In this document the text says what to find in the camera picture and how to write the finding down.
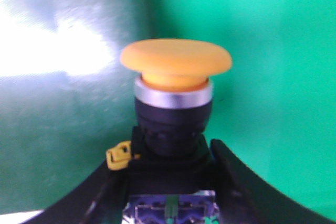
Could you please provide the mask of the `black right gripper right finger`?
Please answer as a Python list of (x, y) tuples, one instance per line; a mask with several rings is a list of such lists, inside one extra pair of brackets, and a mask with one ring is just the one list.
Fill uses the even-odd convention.
[(220, 223), (333, 223), (290, 199), (247, 167), (221, 140), (213, 139)]

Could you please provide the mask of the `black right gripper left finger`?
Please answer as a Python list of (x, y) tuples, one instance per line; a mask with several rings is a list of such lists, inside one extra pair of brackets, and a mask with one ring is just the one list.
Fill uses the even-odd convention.
[(78, 187), (24, 223), (121, 223), (127, 174), (100, 165)]

